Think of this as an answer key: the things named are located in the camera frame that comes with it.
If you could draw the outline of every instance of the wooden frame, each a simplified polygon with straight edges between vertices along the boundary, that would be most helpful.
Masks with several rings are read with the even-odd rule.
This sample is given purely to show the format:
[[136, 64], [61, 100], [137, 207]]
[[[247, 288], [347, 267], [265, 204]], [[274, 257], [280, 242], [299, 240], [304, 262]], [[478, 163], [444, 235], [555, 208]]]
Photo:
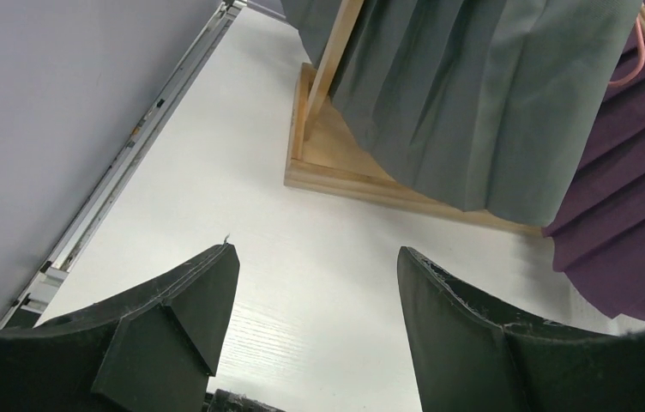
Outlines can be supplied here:
[[539, 227], [505, 221], [485, 211], [462, 212], [399, 185], [358, 147], [330, 104], [328, 91], [362, 3], [343, 0], [319, 70], [302, 65], [292, 108], [285, 185], [540, 236]]

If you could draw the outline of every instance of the pleated purple garment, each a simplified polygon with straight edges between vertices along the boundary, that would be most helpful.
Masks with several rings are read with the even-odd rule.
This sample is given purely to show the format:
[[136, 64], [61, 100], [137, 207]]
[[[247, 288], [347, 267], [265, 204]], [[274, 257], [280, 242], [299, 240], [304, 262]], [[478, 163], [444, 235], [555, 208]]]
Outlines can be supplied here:
[[[638, 60], [631, 35], [613, 79]], [[645, 67], [606, 92], [555, 221], [553, 268], [598, 310], [645, 320]]]

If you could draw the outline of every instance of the gray wall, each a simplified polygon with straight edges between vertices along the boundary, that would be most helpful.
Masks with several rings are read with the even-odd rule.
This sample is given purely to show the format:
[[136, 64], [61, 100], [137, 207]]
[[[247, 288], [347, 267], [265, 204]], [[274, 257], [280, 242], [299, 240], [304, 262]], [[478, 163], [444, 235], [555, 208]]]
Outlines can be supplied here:
[[0, 0], [0, 311], [219, 3]]

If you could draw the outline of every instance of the gray fabric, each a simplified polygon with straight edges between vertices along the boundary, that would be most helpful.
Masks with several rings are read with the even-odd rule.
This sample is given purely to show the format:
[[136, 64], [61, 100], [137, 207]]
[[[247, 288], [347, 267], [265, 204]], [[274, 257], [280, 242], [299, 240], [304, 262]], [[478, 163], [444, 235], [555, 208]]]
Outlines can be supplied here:
[[[319, 63], [341, 0], [282, 0]], [[641, 0], [366, 0], [331, 89], [361, 148], [462, 210], [555, 217]]]

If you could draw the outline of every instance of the white table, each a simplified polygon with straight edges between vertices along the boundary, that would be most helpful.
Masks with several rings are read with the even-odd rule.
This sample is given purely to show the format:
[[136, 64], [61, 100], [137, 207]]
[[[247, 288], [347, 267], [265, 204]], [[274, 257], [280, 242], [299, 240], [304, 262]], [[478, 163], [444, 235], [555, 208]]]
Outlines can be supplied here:
[[401, 245], [525, 310], [571, 321], [570, 286], [550, 269], [548, 239], [283, 186], [306, 60], [292, 27], [244, 10], [40, 322], [145, 282], [230, 234], [241, 271], [210, 390], [291, 411], [413, 411], [420, 404], [395, 273]]

